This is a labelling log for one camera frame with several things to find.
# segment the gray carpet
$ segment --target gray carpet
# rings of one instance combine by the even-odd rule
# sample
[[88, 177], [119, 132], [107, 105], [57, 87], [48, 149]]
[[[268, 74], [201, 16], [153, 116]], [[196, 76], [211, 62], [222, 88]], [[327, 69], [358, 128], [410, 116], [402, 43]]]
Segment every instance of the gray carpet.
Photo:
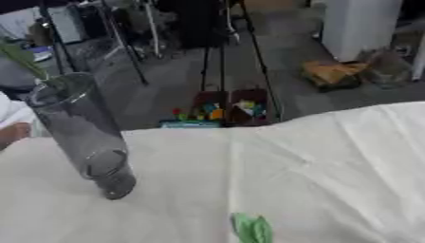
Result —
[[[365, 84], [356, 89], [318, 93], [315, 87], [300, 77], [300, 64], [331, 59], [323, 47], [310, 38], [310, 33], [318, 27], [320, 16], [321, 12], [314, 9], [252, 15], [269, 68], [272, 88], [284, 109], [284, 121], [373, 104], [424, 100], [423, 82], [391, 90]], [[227, 47], [226, 88], [232, 91], [236, 88], [264, 87], [250, 38], [243, 23], [238, 26], [242, 44]], [[202, 50], [191, 50], [174, 58], [167, 55], [163, 60], [150, 58], [144, 61], [140, 66], [150, 82], [149, 86], [139, 82], [123, 53], [108, 61], [80, 59], [80, 63], [88, 62], [92, 66], [121, 129], [134, 130], [157, 127], [158, 121], [172, 119], [173, 108], [190, 108], [200, 86], [202, 53]], [[211, 57], [211, 65], [208, 83], [210, 90], [215, 90], [219, 82], [216, 51]], [[46, 65], [46, 68], [54, 72], [54, 66]], [[0, 69], [2, 73], [8, 72], [7, 68], [0, 66]], [[270, 118], [277, 122], [272, 114]]]

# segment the table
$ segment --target table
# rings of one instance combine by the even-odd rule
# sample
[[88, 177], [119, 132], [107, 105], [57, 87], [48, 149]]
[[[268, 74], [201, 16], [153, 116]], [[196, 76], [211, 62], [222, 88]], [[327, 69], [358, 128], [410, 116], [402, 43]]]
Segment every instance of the table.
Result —
[[0, 155], [0, 241], [236, 243], [230, 214], [263, 215], [274, 242], [420, 242], [425, 103], [272, 126], [126, 132], [139, 184], [109, 201], [52, 139]]

